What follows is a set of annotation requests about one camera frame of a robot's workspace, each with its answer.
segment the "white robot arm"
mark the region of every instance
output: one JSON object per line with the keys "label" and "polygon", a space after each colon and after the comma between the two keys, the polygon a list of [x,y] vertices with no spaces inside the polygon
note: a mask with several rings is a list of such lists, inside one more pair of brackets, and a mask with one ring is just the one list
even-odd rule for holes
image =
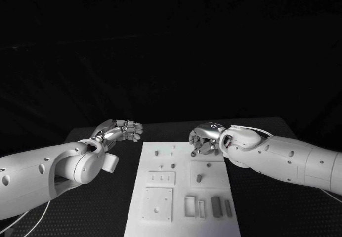
{"label": "white robot arm", "polygon": [[108,120],[89,139],[0,158],[0,220],[10,218],[65,191],[88,184],[99,170],[112,173],[118,157],[106,153],[117,141],[140,139],[143,125]]}
{"label": "white robot arm", "polygon": [[[268,135],[261,137],[252,130]],[[190,132],[196,153],[220,149],[223,157],[241,168],[251,168],[274,179],[324,189],[342,195],[342,153],[295,139],[272,136],[259,129],[205,123]]]}

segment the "perforated table surface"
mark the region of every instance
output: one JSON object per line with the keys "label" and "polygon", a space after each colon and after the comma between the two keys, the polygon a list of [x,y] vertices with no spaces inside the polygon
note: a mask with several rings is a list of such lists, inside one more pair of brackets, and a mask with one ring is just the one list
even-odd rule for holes
{"label": "perforated table surface", "polygon": [[[272,135],[295,138],[278,117],[144,124],[138,143],[121,141],[109,150],[119,157],[114,173],[101,171],[88,185],[80,185],[52,200],[29,236],[121,237],[143,142],[184,142],[190,130],[205,122],[216,122],[225,127],[255,127]],[[93,129],[75,128],[65,142],[89,138]],[[226,168],[242,237],[342,236],[342,203],[319,189],[281,182],[249,168],[236,167],[228,160]],[[29,232],[44,207],[46,204],[34,208],[18,221],[13,237],[21,237]]]}

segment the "circular hole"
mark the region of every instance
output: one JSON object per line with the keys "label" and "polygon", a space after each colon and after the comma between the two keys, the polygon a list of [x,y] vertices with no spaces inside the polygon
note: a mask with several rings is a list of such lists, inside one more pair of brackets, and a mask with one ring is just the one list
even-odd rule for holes
{"label": "circular hole", "polygon": [[10,182],[10,177],[8,177],[8,175],[5,175],[5,176],[1,178],[1,183],[3,183],[4,186],[7,186],[7,185],[8,185],[8,182]]}
{"label": "circular hole", "polygon": [[40,173],[40,174],[44,173],[44,165],[43,165],[43,164],[40,164],[40,165],[37,166],[37,170],[39,170],[39,173]]}

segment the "white board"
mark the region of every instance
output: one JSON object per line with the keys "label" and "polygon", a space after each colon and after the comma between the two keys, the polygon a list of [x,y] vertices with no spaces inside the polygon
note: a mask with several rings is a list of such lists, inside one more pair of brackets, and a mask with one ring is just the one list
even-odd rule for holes
{"label": "white board", "polygon": [[[124,237],[241,236],[222,153],[196,154],[196,157],[192,157],[192,150],[193,146],[187,142],[144,142]],[[205,165],[202,163],[190,165],[192,161],[205,161]],[[197,172],[203,174],[200,180],[203,185],[192,183],[196,178],[194,176],[192,178],[192,173],[194,175]],[[151,175],[154,177],[164,175],[163,180],[151,181]],[[212,187],[210,183],[218,180],[220,180],[219,184]],[[154,192],[158,194],[147,203],[145,198],[150,196],[145,190],[150,189],[155,189]],[[168,192],[171,200],[166,197],[166,190],[171,190]],[[220,198],[222,218],[215,218],[212,215],[210,197]],[[226,214],[225,200],[229,201],[232,217]]]}

